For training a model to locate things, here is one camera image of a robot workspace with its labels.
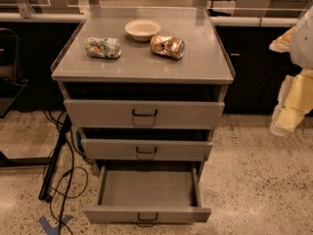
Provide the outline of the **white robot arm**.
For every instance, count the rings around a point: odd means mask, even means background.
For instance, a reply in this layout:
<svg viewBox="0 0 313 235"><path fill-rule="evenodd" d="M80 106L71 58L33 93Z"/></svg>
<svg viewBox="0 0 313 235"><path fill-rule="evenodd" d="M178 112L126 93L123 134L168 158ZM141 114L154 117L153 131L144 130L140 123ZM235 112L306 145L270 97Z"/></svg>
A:
<svg viewBox="0 0 313 235"><path fill-rule="evenodd" d="M291 61L302 68L296 75L283 81L278 104L274 109L270 130L284 136L294 132L304 117L313 110L313 23L304 16L296 26L274 40L272 51L291 54Z"/></svg>

